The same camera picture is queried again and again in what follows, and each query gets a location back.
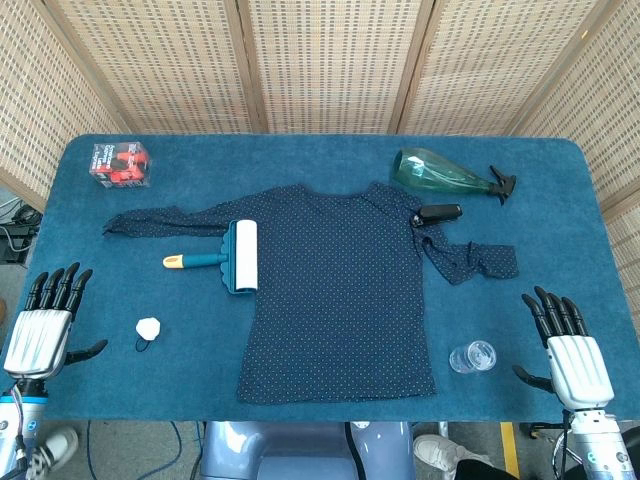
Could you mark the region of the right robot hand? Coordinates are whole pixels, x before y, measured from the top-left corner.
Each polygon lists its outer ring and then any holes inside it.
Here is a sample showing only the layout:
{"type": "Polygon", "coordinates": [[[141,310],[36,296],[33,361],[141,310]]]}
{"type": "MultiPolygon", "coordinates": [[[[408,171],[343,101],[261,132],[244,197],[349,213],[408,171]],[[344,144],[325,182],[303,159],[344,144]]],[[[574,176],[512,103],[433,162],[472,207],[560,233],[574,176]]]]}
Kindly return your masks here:
{"type": "Polygon", "coordinates": [[[597,341],[589,334],[577,305],[540,286],[523,294],[542,347],[550,376],[543,378],[512,367],[526,385],[556,395],[569,411],[599,410],[614,399],[614,391],[597,341]]]}

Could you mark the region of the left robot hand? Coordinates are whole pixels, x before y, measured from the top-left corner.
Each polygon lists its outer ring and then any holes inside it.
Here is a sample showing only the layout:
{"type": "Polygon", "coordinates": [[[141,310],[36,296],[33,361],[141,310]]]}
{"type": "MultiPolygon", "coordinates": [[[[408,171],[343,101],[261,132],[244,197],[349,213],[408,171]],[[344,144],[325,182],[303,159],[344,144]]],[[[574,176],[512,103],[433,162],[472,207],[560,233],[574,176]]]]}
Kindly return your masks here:
{"type": "Polygon", "coordinates": [[[32,282],[23,310],[17,316],[4,360],[12,378],[44,381],[60,370],[99,355],[108,345],[102,339],[89,348],[70,351],[68,341],[93,271],[80,264],[42,272],[32,282]]]}

